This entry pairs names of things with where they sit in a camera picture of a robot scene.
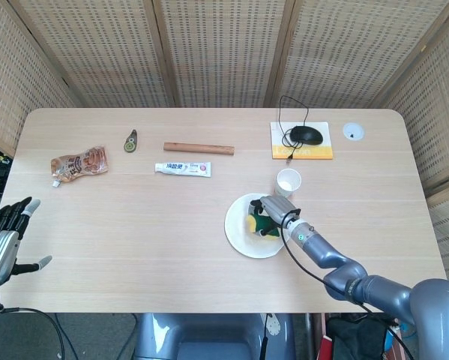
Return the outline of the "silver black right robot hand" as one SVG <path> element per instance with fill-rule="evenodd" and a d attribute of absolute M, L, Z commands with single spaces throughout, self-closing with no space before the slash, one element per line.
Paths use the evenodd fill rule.
<path fill-rule="evenodd" d="M 250 201 L 247 225 L 258 236 L 280 237 L 288 225 L 300 219 L 300 213 L 284 196 L 262 196 Z"/>

